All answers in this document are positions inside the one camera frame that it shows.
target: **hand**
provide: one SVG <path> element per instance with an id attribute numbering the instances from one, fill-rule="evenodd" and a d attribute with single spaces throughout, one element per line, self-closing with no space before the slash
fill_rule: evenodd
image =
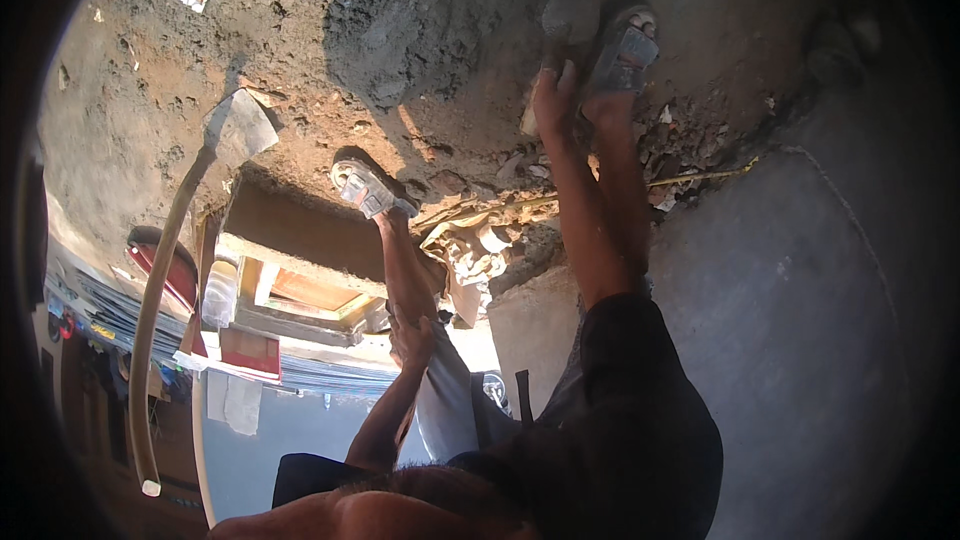
<path id="1" fill-rule="evenodd" d="M 534 116 L 541 134 L 562 133 L 569 124 L 570 102 L 576 82 L 576 67 L 570 59 L 563 63 L 563 73 L 559 77 L 554 67 L 540 69 L 534 95 Z"/>
<path id="2" fill-rule="evenodd" d="M 426 316 L 419 320 L 419 328 L 414 327 L 404 316 L 400 305 L 393 305 L 393 317 L 391 318 L 392 333 L 390 334 L 390 343 L 393 349 L 390 355 L 401 369 L 407 367 L 416 367 L 426 369 L 433 357 L 433 349 L 437 345 L 437 339 L 433 336 L 433 327 Z"/>

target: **person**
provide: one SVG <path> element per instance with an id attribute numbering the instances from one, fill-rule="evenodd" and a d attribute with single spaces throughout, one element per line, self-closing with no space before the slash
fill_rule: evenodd
<path id="1" fill-rule="evenodd" d="M 575 66 L 539 73 L 534 114 L 584 311 L 540 418 L 522 425 L 472 392 L 411 242 L 415 203 L 375 163 L 337 161 L 331 175 L 341 196 L 380 231 L 400 373 L 343 463 L 285 455 L 273 509 L 220 522 L 210 537 L 706 536 L 721 439 L 647 278 L 650 207 L 631 112 L 656 58 L 654 32 L 643 8 L 615 18 L 576 109 L 595 129 L 599 180 L 571 132 Z M 415 412 L 434 463 L 397 469 Z"/>

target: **soil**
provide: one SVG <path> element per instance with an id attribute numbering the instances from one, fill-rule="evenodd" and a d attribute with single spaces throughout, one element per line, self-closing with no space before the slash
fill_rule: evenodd
<path id="1" fill-rule="evenodd" d="M 635 131 L 652 176 L 668 157 L 681 171 L 716 168 L 776 114 L 803 79 L 806 30 L 837 0 L 644 1 L 659 20 L 660 57 Z M 127 234 L 162 226 L 204 114 L 241 84 L 275 93 L 280 138 L 244 173 L 348 217 L 356 212 L 328 173 L 350 145 L 423 201 L 422 218 L 462 200 L 482 208 L 553 192 L 530 169 L 543 147 L 519 130 L 542 3 L 209 0 L 199 14 L 175 0 L 83 0 L 38 122 L 48 194 L 66 218 L 58 229 L 89 243 L 101 265 L 131 270 Z M 501 172 L 518 152 L 518 166 Z M 215 164 L 195 210 L 225 204 L 236 174 Z M 501 223 L 527 247 L 497 294 L 553 257 L 559 235 L 543 222 L 555 215 L 555 205 L 508 211 Z"/>

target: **plastic container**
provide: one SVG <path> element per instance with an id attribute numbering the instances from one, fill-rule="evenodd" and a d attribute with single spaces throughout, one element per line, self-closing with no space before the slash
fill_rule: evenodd
<path id="1" fill-rule="evenodd" d="M 234 319 L 237 304 L 237 268 L 225 260 L 215 260 L 206 279 L 202 319 L 215 328 L 226 328 Z"/>

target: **sandal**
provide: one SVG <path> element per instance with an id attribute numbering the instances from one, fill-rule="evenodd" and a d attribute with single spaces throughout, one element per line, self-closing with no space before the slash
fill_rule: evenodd
<path id="1" fill-rule="evenodd" d="M 330 180 L 340 191 L 340 198 L 356 205 L 356 200 L 366 189 L 360 203 L 360 211 L 369 220 L 373 216 L 390 211 L 394 207 L 410 219 L 420 212 L 420 203 L 400 189 L 400 182 L 387 175 L 367 153 L 337 159 L 330 167 Z"/>
<path id="2" fill-rule="evenodd" d="M 648 6 L 621 11 L 603 33 L 603 47 L 586 82 L 584 100 L 606 92 L 633 91 L 646 85 L 644 71 L 660 54 L 654 41 L 657 22 Z"/>

